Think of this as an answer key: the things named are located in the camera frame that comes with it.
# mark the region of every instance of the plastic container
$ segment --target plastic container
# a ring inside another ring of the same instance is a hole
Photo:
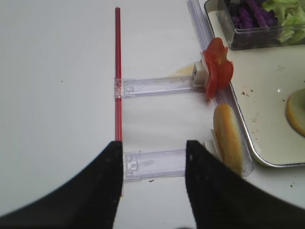
[[[232,2],[239,4],[240,0],[234,0]],[[305,24],[244,30],[235,28],[224,0],[218,0],[218,19],[228,45],[233,50],[305,44],[305,38],[295,42],[296,36],[293,36],[283,43],[278,39],[284,30],[290,30],[295,33],[302,31],[303,33],[305,31]]]

